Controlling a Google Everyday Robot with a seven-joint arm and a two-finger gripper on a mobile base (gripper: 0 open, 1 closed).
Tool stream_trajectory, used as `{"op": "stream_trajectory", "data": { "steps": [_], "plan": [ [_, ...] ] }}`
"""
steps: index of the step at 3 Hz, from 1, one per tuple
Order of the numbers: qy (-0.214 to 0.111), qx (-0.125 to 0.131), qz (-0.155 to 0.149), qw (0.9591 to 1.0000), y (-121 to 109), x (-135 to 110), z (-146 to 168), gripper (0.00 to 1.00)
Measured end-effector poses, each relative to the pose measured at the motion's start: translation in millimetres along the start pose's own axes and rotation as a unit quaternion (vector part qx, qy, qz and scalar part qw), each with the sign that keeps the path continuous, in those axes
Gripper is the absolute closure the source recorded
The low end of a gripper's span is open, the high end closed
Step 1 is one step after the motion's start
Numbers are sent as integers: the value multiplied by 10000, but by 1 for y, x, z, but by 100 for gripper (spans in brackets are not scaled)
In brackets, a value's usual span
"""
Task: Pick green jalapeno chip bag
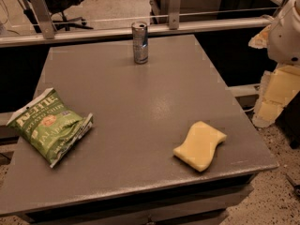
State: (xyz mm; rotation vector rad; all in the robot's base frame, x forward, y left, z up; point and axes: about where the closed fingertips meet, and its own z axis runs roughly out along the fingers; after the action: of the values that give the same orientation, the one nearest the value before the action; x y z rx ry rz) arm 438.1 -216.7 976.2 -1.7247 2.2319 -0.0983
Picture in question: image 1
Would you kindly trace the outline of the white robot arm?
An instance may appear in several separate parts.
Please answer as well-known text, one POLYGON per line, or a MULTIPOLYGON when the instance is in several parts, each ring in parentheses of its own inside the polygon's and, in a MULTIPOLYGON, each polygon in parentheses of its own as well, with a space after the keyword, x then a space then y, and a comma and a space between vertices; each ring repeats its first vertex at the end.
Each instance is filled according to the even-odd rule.
POLYGON ((289 0, 272 21, 267 51, 280 64, 300 65, 300 0, 289 0))

